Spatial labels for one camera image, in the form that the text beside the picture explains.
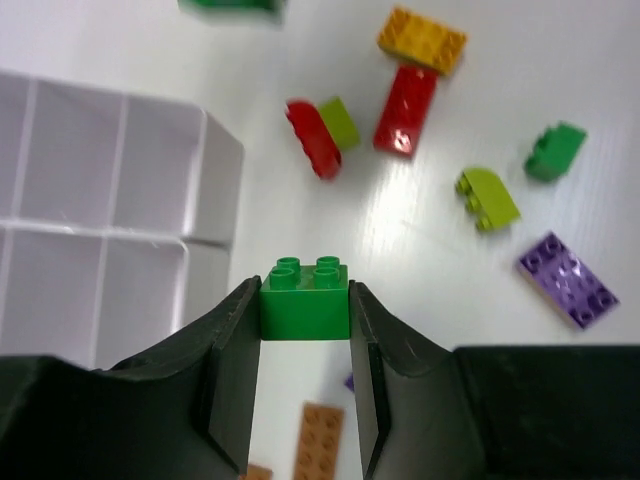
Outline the dark green lego brick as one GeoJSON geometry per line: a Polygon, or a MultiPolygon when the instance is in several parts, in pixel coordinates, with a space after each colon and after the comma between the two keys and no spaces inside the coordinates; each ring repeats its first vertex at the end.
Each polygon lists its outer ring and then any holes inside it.
{"type": "Polygon", "coordinates": [[[587,135],[585,129],[563,121],[547,127],[524,162],[525,173],[540,182],[558,180],[569,171],[587,135]]]}

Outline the orange lego plate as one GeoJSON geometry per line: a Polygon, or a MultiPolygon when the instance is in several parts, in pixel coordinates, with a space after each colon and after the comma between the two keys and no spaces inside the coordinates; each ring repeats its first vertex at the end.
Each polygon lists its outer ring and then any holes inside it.
{"type": "Polygon", "coordinates": [[[273,471],[269,468],[249,464],[246,474],[242,477],[243,480],[271,480],[273,471]]]}
{"type": "Polygon", "coordinates": [[[293,471],[294,480],[335,478],[345,411],[306,402],[303,407],[293,471]]]}

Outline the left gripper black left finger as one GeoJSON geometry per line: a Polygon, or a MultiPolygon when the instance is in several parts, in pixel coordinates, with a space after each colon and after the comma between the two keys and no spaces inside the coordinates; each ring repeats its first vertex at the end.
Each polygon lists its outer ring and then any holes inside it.
{"type": "Polygon", "coordinates": [[[235,479],[248,467],[259,277],[108,370],[1,360],[5,479],[235,479]]]}

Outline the purple butterfly lego brick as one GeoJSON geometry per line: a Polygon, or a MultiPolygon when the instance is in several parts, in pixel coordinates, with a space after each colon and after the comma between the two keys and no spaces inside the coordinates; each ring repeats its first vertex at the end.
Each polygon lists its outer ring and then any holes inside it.
{"type": "Polygon", "coordinates": [[[344,385],[347,387],[347,389],[349,391],[351,391],[352,393],[355,392],[355,386],[354,386],[354,375],[353,373],[350,373],[347,378],[344,381],[344,385]]]}

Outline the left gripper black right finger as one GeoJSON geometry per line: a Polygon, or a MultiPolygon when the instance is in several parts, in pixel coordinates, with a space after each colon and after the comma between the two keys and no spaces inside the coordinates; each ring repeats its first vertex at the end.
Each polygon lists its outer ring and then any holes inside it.
{"type": "Polygon", "coordinates": [[[635,345],[446,350],[349,285],[367,479],[635,479],[635,345]]]}

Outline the yellow lego brick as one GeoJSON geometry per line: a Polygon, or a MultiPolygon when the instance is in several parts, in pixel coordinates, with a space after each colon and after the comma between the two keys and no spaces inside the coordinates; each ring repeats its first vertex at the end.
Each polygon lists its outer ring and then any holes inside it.
{"type": "Polygon", "coordinates": [[[468,41],[465,32],[410,9],[394,6],[377,36],[389,55],[451,75],[468,41]]]}

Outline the green two-by-two lego brick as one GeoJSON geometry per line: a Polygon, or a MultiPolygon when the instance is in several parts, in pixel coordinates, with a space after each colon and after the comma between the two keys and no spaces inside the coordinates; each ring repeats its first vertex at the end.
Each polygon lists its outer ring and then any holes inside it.
{"type": "Polygon", "coordinates": [[[336,256],[313,265],[276,261],[259,292],[261,338],[328,341],[350,338],[348,267],[336,256]]]}

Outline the lime green lego brick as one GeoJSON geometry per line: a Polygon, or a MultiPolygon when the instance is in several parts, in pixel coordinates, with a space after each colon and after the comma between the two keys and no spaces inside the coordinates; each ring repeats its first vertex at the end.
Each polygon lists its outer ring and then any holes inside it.
{"type": "Polygon", "coordinates": [[[455,183],[455,190],[464,198],[467,212],[475,216],[479,232],[499,231],[521,218],[509,191],[493,170],[465,168],[455,183]]]}

